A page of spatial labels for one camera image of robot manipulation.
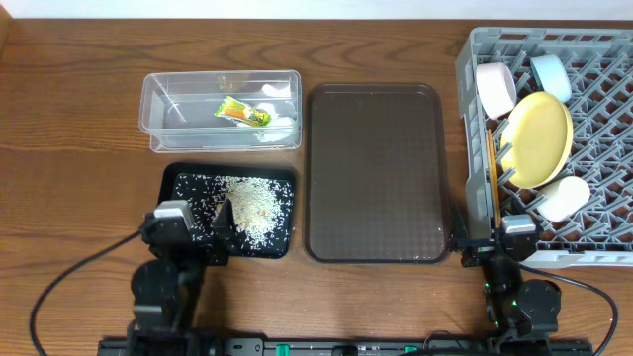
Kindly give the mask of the white cup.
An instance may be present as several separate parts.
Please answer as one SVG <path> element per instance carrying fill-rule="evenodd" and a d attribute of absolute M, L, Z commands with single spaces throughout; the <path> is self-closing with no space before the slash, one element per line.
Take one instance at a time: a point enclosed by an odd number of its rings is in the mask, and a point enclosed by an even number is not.
<path fill-rule="evenodd" d="M 550 222 L 561 222 L 584 206 L 590 198 L 588 183 L 580 177 L 568 176 L 542 188 L 536 206 L 538 214 Z"/>

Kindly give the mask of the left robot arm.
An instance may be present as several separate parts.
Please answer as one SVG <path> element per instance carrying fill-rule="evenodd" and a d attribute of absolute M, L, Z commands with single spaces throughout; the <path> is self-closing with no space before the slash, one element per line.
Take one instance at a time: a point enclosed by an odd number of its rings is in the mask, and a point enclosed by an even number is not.
<path fill-rule="evenodd" d="M 193 327 L 209 266 L 225 266 L 236 239 L 232 201 L 220 203 L 212 223 L 213 241 L 194 241 L 194 217 L 185 200 L 160 203 L 144 217 L 141 240 L 155 256 L 133 273 L 134 320 L 127 331 L 127 355 L 218 356 L 223 342 Z"/>

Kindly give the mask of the rice pile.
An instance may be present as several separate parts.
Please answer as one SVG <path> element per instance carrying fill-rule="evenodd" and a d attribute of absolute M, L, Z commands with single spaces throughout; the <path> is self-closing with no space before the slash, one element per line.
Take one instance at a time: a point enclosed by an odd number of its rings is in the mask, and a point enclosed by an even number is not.
<path fill-rule="evenodd" d="M 180 173 L 171 193 L 192 210 L 196 242 L 213 240 L 212 223 L 229 198 L 242 256 L 280 258 L 289 247 L 294 187 L 288 180 Z"/>

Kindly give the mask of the yellow plate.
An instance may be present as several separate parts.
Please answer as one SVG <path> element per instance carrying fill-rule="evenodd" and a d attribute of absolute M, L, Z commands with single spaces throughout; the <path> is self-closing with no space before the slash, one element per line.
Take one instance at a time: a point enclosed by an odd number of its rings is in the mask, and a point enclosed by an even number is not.
<path fill-rule="evenodd" d="M 548 92 L 535 92 L 511 111 L 500 146 L 510 145 L 500 160 L 509 182 L 531 189 L 550 182 L 564 167 L 572 147 L 573 119 L 567 106 Z"/>

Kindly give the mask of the white napkin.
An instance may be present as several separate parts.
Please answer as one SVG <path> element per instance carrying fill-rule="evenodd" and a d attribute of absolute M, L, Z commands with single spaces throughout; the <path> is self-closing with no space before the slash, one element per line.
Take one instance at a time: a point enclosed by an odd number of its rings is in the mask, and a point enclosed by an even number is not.
<path fill-rule="evenodd" d="M 261 88 L 265 102 L 250 103 L 246 114 L 266 112 L 270 116 L 269 130 L 257 131 L 254 135 L 262 143 L 272 143 L 286 139 L 294 134 L 282 127 L 292 126 L 297 117 L 295 96 L 289 84 L 264 84 Z"/>

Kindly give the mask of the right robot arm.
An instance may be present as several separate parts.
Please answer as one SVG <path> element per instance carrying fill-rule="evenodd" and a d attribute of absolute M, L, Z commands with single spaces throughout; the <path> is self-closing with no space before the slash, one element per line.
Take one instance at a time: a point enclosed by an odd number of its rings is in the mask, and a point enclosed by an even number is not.
<path fill-rule="evenodd" d="M 536 251 L 542 228 L 528 214 L 501 219 L 479 239 L 471 238 L 459 209 L 452 215 L 448 249 L 461 254 L 464 268 L 483 269 L 488 317 L 496 331 L 485 340 L 490 352 L 553 355 L 550 335 L 559 329 L 562 292 L 557 284 L 525 280 L 521 262 Z"/>

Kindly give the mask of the pink bowl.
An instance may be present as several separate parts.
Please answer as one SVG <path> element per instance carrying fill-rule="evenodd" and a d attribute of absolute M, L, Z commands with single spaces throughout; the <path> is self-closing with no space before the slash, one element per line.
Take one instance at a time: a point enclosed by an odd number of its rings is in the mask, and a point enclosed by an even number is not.
<path fill-rule="evenodd" d="M 513 110 L 517 101 L 516 87 L 506 64 L 480 64 L 475 76 L 481 104 L 490 119 L 497 119 Z"/>

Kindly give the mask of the green snack wrapper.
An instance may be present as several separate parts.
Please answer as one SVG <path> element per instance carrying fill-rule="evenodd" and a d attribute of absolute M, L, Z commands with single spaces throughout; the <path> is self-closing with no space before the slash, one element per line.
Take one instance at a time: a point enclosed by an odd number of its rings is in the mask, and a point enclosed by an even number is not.
<path fill-rule="evenodd" d="M 253 106 L 226 96 L 215 111 L 215 116 L 235 120 L 252 127 L 265 127 L 272 120 L 271 115 Z"/>

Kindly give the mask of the light blue bowl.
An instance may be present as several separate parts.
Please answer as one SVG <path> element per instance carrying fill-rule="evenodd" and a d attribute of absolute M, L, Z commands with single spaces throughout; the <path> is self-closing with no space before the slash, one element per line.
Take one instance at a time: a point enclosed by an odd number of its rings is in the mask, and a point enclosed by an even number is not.
<path fill-rule="evenodd" d="M 572 98 L 572 87 L 562 60 L 554 54 L 530 58 L 537 84 L 546 92 L 566 103 Z"/>

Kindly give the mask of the dark brown serving tray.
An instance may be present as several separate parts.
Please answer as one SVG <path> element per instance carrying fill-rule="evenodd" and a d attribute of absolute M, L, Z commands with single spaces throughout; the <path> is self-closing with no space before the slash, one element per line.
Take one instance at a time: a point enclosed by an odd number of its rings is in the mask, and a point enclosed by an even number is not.
<path fill-rule="evenodd" d="M 426 84 L 309 96 L 304 246 L 322 263 L 438 264 L 451 202 L 441 101 Z"/>

